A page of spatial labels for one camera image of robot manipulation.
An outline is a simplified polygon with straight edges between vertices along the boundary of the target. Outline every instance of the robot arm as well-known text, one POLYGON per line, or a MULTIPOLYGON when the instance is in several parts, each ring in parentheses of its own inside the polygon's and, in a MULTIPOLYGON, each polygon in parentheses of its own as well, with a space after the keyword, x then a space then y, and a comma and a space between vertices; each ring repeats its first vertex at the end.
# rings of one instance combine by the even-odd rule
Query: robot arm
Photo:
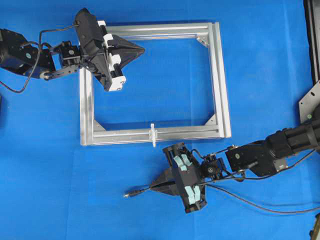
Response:
POLYGON ((125 194, 133 197, 145 190, 152 190, 172 196, 180 196, 186 213, 198 211, 206 204, 206 184, 226 179, 242 182, 245 171, 251 170, 264 178, 272 177, 288 167, 286 158, 303 150, 319 149, 320 105, 315 108, 309 121, 295 128, 286 128, 243 146, 230 146, 222 151, 202 156, 196 149, 189 151, 183 143, 163 149, 168 160, 167 168, 148 188, 125 194), (199 163, 193 152, 203 160, 199 163), (228 172, 223 159, 217 154, 225 152, 232 169, 228 172))
POLYGON ((80 46, 72 45, 70 41, 54 47, 48 43, 39 46, 36 42, 28 42, 17 32, 0 29, 0 67, 18 75, 31 75, 47 81, 75 73, 83 67, 93 73, 105 91, 121 90, 126 82, 122 68, 142 55, 144 48, 108 33, 106 25, 99 26, 96 17, 86 8, 77 13, 71 27, 76 29, 80 46), (56 54, 61 65, 58 70, 52 58, 56 54))

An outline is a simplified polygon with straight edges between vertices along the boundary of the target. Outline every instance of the black cable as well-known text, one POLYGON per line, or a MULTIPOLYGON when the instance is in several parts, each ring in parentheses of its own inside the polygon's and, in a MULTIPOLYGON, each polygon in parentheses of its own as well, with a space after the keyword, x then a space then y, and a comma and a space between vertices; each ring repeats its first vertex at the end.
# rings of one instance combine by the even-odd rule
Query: black cable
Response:
POLYGON ((200 158, 205 159, 205 158, 200 154, 200 152, 199 152, 197 149, 195 149, 195 148, 192 149, 192 150, 191 150, 191 153, 192 153, 193 151, 196 152, 196 154, 198 154, 198 156, 199 156, 200 158))
POLYGON ((228 148, 225 148, 225 149, 222 149, 222 150, 220 150, 220 151, 214 152, 214 153, 212 153, 212 154, 216 155, 216 154, 219 154, 219 153, 223 153, 223 152, 225 152, 225 151, 227 151, 227 150, 228 150, 228 148))
POLYGON ((278 172, 275 172, 273 174, 270 174, 270 175, 267 175, 267 176, 262 176, 262 177, 226 177, 226 178, 222 178, 222 179, 217 179, 217 180, 210 180, 210 181, 206 181, 206 182, 203 182, 203 183, 199 183, 197 184, 197 186, 202 186, 202 185, 206 185, 208 183, 212 183, 212 182, 220 182, 220 181, 226 181, 226 180, 264 180, 264 179, 268 179, 268 178, 271 178, 273 177, 274 175, 277 175, 281 172, 284 172, 284 171, 287 171, 289 169, 292 169, 294 168, 295 166, 297 166, 299 163, 301 163, 303 160, 307 159, 308 157, 310 157, 310 155, 312 155, 316 150, 312 150, 310 151, 309 153, 307 153, 305 156, 303 156, 300 160, 298 160, 295 164, 287 167, 287 168, 284 168, 278 172))
MULTIPOLYGON (((39 46, 39 44, 38 44, 37 42, 35 42, 35 41, 27 41, 27 42, 21 44, 20 47, 21 47, 21 48, 24 48, 25 46, 32 45, 32 44, 39 46)), ((44 42, 44 43, 42 43, 41 45, 42 45, 42 46, 46 46, 48 49, 52 48, 52 46, 51 46, 49 43, 47 43, 47 42, 44 42)))
POLYGON ((66 30, 68 30, 68 29, 71 29, 71 28, 74 28, 74 27, 77 27, 77 26, 79 26, 79 25, 74 24, 74 25, 71 25, 71 26, 67 26, 67 27, 65 27, 65 28, 42 30, 42 31, 39 33, 39 42, 38 42, 38 43, 36 43, 36 42, 34 42, 34 41, 31 41, 31 42, 28 43, 28 44, 30 44, 30 43, 32 43, 32 44, 36 43, 36 45, 38 46, 38 53, 37 53, 37 55, 36 55, 35 63, 34 63, 34 65, 33 65, 33 67, 32 67, 32 71, 30 72, 30 74, 28 75, 26 81, 24 82, 23 87, 22 87, 20 90, 14 90, 14 89, 12 89, 11 87, 9 87, 8 85, 6 85, 6 84, 5 84, 4 82, 2 82, 2 81, 0 81, 0 84, 3 85, 3 86, 4 86, 5 88, 7 88, 8 90, 10 90, 11 92, 14 92, 14 93, 16 93, 16 94, 22 93, 22 92, 26 89, 26 87, 27 87, 27 85, 28 85, 28 83, 29 83, 29 81, 30 81, 31 76, 34 74, 35 69, 36 69, 36 67, 37 67, 37 65, 38 65, 38 63, 39 63, 40 54, 41 54, 41 52, 42 52, 42 47, 43 47, 43 45, 41 44, 42 34, 43 34, 43 33, 47 33, 47 32, 62 32, 62 31, 66 31, 66 30))
POLYGON ((156 184, 156 185, 149 185, 149 187, 147 188, 143 188, 143 189, 140 189, 140 190, 134 190, 134 191, 130 191, 130 192, 127 192, 123 195, 124 198, 131 198, 131 197, 135 197, 139 194, 142 194, 144 193, 145 191, 147 190, 152 190, 154 188, 160 188, 160 187, 165 187, 165 186, 172 186, 172 185, 175 185, 176 182, 175 181, 166 181, 166 182, 163 182, 163 183, 160 183, 160 184, 156 184))
POLYGON ((313 212, 313 211, 316 211, 316 210, 320 210, 320 206, 317 206, 317 207, 314 207, 314 208, 310 208, 310 209, 306 209, 306 210, 300 210, 300 211, 277 211, 277 210, 272 210, 272 209, 268 209, 268 208, 265 208, 263 206, 260 206, 260 205, 257 205, 251 201, 248 201, 248 200, 245 200, 243 199, 242 197, 234 194, 234 193, 231 193, 223 188, 220 188, 218 186, 214 186, 214 185, 211 185, 211 184, 207 184, 207 186, 209 187, 212 187, 214 189, 218 189, 222 192, 225 192, 226 194, 229 194, 230 196, 232 197, 235 197, 236 199, 246 203, 246 204, 249 204, 255 208, 258 208, 258 209, 261 209, 261 210, 264 210, 264 211, 267 211, 269 213, 274 213, 274 214, 304 214, 304 213, 309 213, 309 212, 313 212))

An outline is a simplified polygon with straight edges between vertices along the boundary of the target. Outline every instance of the blue background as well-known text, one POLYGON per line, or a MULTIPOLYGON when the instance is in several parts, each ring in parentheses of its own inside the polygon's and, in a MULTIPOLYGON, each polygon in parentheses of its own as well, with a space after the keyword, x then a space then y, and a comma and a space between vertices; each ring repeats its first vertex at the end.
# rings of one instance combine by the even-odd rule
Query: blue background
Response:
MULTIPOLYGON (((0 27, 37 40, 40 30, 70 25, 82 7, 112 25, 220 22, 232 138, 190 148, 206 154, 299 124, 297 101, 312 86, 302 0, 12 0, 0 3, 0 27)), ((77 43, 74 30, 43 39, 77 43)), ((138 44, 146 52, 123 70, 123 91, 103 92, 95 81, 96 119, 108 129, 203 124, 213 113, 207 50, 194 40, 138 44)), ((4 70, 0 79, 15 88, 25 80, 4 70)), ((76 74, 0 94, 1 240, 309 239, 315 212, 269 214, 215 189, 191 214, 157 192, 123 199, 167 168, 162 148, 176 142, 80 146, 76 74)), ((318 159, 264 181, 219 185, 276 210, 311 208, 320 202, 318 159)))

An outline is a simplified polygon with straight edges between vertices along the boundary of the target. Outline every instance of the cable connector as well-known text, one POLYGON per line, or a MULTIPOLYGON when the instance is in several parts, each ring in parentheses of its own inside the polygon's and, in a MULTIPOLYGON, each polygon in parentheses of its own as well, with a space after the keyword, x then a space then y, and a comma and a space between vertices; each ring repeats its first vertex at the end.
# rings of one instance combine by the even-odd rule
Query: cable connector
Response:
POLYGON ((124 198, 132 198, 132 197, 135 197, 139 194, 142 194, 144 193, 146 190, 148 190, 149 188, 146 188, 146 189, 141 189, 141 190, 134 190, 134 191, 130 191, 126 194, 123 195, 124 198))

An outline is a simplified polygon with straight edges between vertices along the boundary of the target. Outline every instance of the rectangular metal frame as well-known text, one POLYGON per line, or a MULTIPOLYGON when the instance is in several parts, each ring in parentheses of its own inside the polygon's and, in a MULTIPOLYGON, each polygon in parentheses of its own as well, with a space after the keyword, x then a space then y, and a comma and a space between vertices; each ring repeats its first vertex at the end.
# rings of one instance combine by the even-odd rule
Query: rectangular metal frame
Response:
POLYGON ((108 33, 127 40, 196 39, 208 47, 214 115, 202 126, 107 131, 95 120, 93 76, 90 71, 82 68, 79 76, 81 145, 231 137, 228 95, 218 22, 108 26, 107 30, 108 33))

